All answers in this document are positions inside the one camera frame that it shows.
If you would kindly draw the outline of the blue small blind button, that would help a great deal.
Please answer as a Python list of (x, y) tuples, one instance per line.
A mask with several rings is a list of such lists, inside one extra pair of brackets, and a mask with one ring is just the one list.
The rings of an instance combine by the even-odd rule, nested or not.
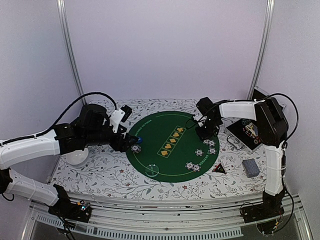
[(137, 145), (140, 145), (142, 142), (143, 142), (143, 138), (139, 137), (136, 144), (137, 144)]

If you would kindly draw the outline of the stack of poker chips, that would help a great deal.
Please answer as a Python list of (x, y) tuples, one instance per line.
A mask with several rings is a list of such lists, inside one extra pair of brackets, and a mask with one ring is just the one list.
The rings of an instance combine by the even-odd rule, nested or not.
[(138, 144), (132, 145), (130, 149), (133, 153), (136, 153), (136, 154), (140, 153), (142, 150), (141, 146)]

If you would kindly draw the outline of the clear round dealer button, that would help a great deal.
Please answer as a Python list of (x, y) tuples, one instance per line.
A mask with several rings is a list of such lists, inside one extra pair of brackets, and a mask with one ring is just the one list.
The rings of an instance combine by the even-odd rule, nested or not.
[(145, 167), (145, 174), (147, 177), (156, 177), (160, 172), (159, 167), (156, 164), (148, 164)]

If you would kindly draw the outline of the black red triangular card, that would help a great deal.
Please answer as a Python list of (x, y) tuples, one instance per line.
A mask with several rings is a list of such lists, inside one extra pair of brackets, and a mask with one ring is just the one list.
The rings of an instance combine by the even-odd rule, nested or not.
[(226, 174), (226, 170), (225, 168), (223, 167), (222, 163), (218, 163), (212, 170), (212, 172), (215, 172), (215, 173), (221, 173), (221, 174)]

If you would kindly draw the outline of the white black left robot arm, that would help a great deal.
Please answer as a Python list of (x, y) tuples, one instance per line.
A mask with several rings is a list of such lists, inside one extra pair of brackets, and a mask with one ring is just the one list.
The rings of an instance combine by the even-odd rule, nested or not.
[(57, 120), (46, 130), (0, 142), (0, 193), (19, 195), (47, 205), (57, 216), (88, 215), (90, 205), (72, 203), (66, 190), (23, 176), (11, 167), (44, 156), (85, 151), (89, 146), (109, 145), (116, 152), (126, 152), (138, 142), (121, 124), (132, 114), (132, 108), (116, 107), (111, 113), (98, 104), (85, 104), (71, 123)]

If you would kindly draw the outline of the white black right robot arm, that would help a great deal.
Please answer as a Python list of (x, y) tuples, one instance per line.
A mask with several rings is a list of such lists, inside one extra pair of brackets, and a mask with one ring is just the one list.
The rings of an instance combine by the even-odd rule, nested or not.
[(260, 100), (221, 100), (212, 102), (208, 97), (201, 98), (196, 107), (200, 115), (192, 120), (197, 127), (196, 134), (201, 140), (216, 137), (222, 119), (238, 118), (255, 121), (258, 137), (266, 156), (266, 183), (262, 192), (262, 204), (255, 206), (254, 214), (262, 218), (282, 212), (282, 199), (288, 192), (284, 183), (286, 171), (285, 150), (288, 140), (289, 123), (273, 93)]

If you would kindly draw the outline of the aluminium poker chip case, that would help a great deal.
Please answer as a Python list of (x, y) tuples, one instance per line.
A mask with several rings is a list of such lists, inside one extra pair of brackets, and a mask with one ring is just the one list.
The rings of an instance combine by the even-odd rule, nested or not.
[(224, 117), (238, 118), (227, 131), (254, 152), (261, 145), (280, 147), (287, 139), (289, 124), (274, 96), (255, 90), (251, 100), (232, 101), (223, 107)]

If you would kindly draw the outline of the round green poker mat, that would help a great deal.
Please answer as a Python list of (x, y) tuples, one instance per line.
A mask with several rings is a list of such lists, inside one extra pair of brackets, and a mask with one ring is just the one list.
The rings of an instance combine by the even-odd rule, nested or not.
[[(149, 164), (159, 167), (159, 174), (149, 177), (159, 182), (181, 183), (198, 178), (208, 172), (215, 164), (220, 142), (217, 137), (215, 146), (206, 145), (191, 126), (192, 115), (182, 111), (162, 111), (150, 114), (136, 122), (129, 129), (132, 136), (143, 138), (140, 144), (141, 152), (126, 152), (128, 161), (135, 170), (145, 174)], [(209, 149), (215, 148), (215, 154), (209, 154)], [(201, 149), (202, 156), (196, 156), (195, 151)], [(200, 171), (186, 168), (186, 163), (200, 165)]]

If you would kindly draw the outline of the floral patterned tablecloth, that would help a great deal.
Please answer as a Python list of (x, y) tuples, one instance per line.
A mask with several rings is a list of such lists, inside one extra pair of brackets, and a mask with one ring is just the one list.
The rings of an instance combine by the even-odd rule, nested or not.
[[(99, 101), (109, 113), (115, 107), (128, 105), (132, 114), (124, 123), (128, 132), (142, 118), (165, 111), (178, 111), (198, 115), (195, 99), (130, 99), (117, 100), (116, 103)], [(218, 133), (219, 154), (213, 167), (205, 174), (184, 182), (168, 183), (154, 180), (134, 169), (126, 152), (114, 151), (108, 145), (89, 147), (85, 163), (73, 166), (62, 156), (51, 182), (62, 186), (69, 195), (81, 194), (105, 198), (131, 200), (200, 200), (217, 199), (261, 194), (267, 180), (266, 153), (263, 145), (253, 152), (237, 149), (228, 142), (227, 126), (232, 118), (224, 118)], [(248, 178), (242, 165), (243, 160), (254, 159), (259, 175)], [(222, 163), (226, 174), (212, 172)]]

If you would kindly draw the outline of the deck of playing cards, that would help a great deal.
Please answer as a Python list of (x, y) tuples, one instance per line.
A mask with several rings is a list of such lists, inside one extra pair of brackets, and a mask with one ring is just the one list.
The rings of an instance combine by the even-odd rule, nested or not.
[(243, 160), (242, 166), (248, 178), (257, 177), (260, 174), (259, 167), (253, 158)]

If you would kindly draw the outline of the aluminium front rail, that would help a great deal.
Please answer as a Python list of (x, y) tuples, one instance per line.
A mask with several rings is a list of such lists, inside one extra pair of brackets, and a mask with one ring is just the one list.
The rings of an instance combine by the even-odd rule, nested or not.
[(87, 223), (73, 221), (76, 240), (314, 240), (297, 194), (283, 198), (284, 214), (246, 222), (245, 208), (262, 195), (196, 200), (143, 200), (72, 193), (72, 201), (90, 202)]

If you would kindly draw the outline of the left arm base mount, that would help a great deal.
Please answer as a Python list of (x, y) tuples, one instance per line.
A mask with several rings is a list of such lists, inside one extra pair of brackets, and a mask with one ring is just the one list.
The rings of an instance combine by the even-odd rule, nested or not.
[(84, 207), (82, 204), (72, 203), (69, 199), (58, 199), (58, 201), (48, 207), (48, 213), (63, 220), (73, 220), (88, 223), (91, 217), (92, 208)]

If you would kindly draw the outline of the right aluminium frame post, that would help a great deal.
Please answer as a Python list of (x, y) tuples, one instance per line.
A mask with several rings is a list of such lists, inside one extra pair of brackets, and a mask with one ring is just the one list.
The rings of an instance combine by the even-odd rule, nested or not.
[(275, 8), (275, 0), (267, 0), (258, 55), (257, 55), (251, 83), (249, 86), (249, 90), (246, 96), (247, 99), (251, 99), (254, 93), (254, 89), (257, 86), (259, 81), (260, 72), (262, 69), (264, 56), (265, 56), (265, 52), (268, 44), (268, 39), (271, 31), (274, 8)]

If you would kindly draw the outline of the aluminium frame post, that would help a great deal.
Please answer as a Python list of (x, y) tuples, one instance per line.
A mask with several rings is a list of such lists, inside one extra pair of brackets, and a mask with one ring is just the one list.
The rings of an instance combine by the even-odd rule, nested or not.
[(84, 94), (84, 89), (81, 83), (81, 79), (80, 79), (80, 75), (79, 75), (79, 71), (76, 63), (76, 58), (75, 58), (74, 50), (72, 46), (65, 1), (57, 0), (56, 3), (57, 3), (57, 11), (58, 11), (59, 21), (61, 25), (61, 30), (62, 30), (62, 36), (64, 38), (65, 48), (66, 48), (75, 88), (78, 95), (82, 96)]
[(268, 44), (268, 39), (271, 31), (274, 8), (275, 8), (275, 0), (267, 0), (258, 55), (257, 55), (251, 83), (249, 86), (249, 90), (246, 96), (247, 99), (251, 99), (254, 93), (254, 89), (257, 86), (259, 81), (260, 72), (262, 69), (264, 56), (265, 56), (265, 52)]

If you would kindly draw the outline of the left aluminium frame post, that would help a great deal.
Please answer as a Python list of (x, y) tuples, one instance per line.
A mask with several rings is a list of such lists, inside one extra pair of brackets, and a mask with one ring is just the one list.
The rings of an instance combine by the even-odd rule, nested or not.
[(75, 88), (78, 95), (82, 96), (84, 94), (84, 89), (81, 83), (81, 79), (80, 79), (80, 75), (79, 75), (79, 71), (76, 63), (76, 58), (75, 58), (74, 50), (72, 46), (65, 1), (57, 0), (56, 3), (57, 3), (57, 11), (58, 11), (59, 21), (61, 25), (61, 30), (62, 30), (62, 36), (64, 38), (65, 48), (66, 48)]

